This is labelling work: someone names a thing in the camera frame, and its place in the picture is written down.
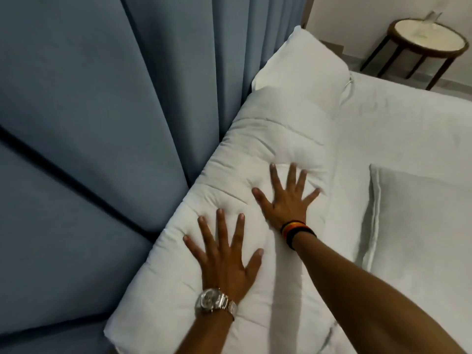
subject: watch face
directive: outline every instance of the watch face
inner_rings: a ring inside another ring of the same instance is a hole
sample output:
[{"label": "watch face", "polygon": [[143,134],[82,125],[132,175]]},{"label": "watch face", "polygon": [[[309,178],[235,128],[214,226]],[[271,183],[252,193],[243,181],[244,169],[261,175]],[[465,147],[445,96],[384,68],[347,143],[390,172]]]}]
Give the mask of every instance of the watch face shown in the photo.
[{"label": "watch face", "polygon": [[200,296],[200,306],[204,310],[212,310],[218,300],[220,293],[217,289],[209,288]]}]

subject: pillowcase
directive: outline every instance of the pillowcase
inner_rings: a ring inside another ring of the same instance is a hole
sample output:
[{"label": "pillowcase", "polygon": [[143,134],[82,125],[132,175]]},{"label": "pillowcase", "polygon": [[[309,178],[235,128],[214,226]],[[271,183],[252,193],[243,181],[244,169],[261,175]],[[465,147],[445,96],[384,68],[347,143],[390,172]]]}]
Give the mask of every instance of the pillowcase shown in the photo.
[{"label": "pillowcase", "polygon": [[374,215],[364,267],[472,352],[472,191],[372,165]]},{"label": "pillowcase", "polygon": [[350,82],[347,64],[310,32],[297,26],[252,82],[252,90],[266,86],[307,97],[334,117]]},{"label": "pillowcase", "polygon": [[215,234],[215,213],[226,213],[229,240],[245,214],[243,263],[264,249],[254,286],[239,305],[224,353],[315,353],[334,318],[298,256],[265,221],[251,189],[273,200],[268,166],[285,183],[291,162],[308,170],[305,193],[321,187],[307,224],[322,238],[337,154],[331,119],[310,101],[278,88],[252,93],[192,186],[146,263],[110,317],[105,335],[127,354],[173,353],[194,321],[201,270],[185,247],[189,234],[204,248],[197,224],[204,215]]}]

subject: wristband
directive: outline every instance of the wristband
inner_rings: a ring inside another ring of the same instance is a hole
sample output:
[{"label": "wristband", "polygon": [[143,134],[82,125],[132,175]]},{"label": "wristband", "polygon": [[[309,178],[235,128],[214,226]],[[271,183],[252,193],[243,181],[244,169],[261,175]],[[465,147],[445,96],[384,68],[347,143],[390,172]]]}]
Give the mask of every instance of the wristband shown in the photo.
[{"label": "wristband", "polygon": [[312,234],[313,236],[317,237],[315,232],[311,228],[305,225],[304,222],[302,221],[290,221],[287,222],[282,228],[280,229],[280,233],[282,234],[282,237],[284,240],[287,242],[288,247],[290,247],[292,250],[294,248],[292,247],[292,241],[298,232],[308,232],[309,234]]}]

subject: side table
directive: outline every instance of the side table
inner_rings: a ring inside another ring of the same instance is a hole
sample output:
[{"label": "side table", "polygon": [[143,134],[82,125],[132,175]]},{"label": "side table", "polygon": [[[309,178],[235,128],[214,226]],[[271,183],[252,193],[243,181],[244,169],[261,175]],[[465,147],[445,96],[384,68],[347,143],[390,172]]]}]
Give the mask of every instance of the side table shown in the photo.
[{"label": "side table", "polygon": [[397,48],[377,77],[381,77],[405,49],[421,55],[418,63],[406,76],[407,79],[418,70],[426,58],[445,59],[444,64],[426,87],[427,90],[433,88],[454,60],[469,48],[469,42],[467,42],[464,36],[440,23],[424,24],[419,19],[397,20],[390,24],[385,38],[363,63],[360,71],[374,59],[377,53],[390,40],[397,44]]}]

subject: silver wristwatch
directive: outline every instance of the silver wristwatch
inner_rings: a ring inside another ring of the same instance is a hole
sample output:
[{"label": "silver wristwatch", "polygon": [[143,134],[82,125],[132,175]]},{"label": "silver wristwatch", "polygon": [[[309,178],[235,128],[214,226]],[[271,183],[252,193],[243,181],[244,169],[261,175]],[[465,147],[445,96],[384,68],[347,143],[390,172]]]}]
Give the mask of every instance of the silver wristwatch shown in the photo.
[{"label": "silver wristwatch", "polygon": [[230,300],[219,288],[205,289],[198,296],[195,312],[211,313],[218,309],[229,312],[233,316],[233,320],[236,318],[237,304],[234,301]]}]

